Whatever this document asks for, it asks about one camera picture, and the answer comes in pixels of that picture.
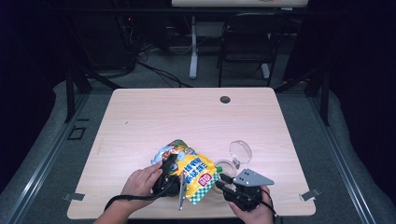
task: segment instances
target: person's hand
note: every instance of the person's hand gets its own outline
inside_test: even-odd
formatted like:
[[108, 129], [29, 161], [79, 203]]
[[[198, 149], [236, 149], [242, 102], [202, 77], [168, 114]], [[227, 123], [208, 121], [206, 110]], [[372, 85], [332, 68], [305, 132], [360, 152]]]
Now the person's hand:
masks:
[[[268, 194], [270, 193], [270, 190], [266, 186], [262, 186], [262, 190], [265, 190]], [[262, 200], [271, 205], [270, 198], [264, 192], [262, 193]], [[233, 213], [241, 218], [246, 224], [273, 224], [274, 222], [271, 210], [261, 203], [257, 208], [250, 212], [242, 211], [232, 202], [229, 202], [229, 205], [233, 210]]]
[[[122, 189], [121, 194], [134, 195], [134, 196], [149, 196], [152, 195], [151, 189], [154, 186], [157, 179], [163, 173], [160, 169], [163, 163], [161, 161], [146, 167], [143, 170], [137, 170], [133, 172], [125, 186]], [[132, 212], [146, 207], [154, 201], [142, 201], [142, 200], [131, 200], [129, 204], [131, 205]]]
[[[143, 170], [137, 170], [133, 172], [125, 183], [121, 194], [150, 196], [152, 187], [163, 173], [163, 170], [160, 169], [162, 164], [163, 163], [159, 161]], [[99, 216], [98, 219], [96, 219], [95, 223], [125, 223], [128, 219], [128, 216], [130, 216], [133, 212], [146, 207], [152, 202], [154, 201], [116, 200], [101, 216]]]

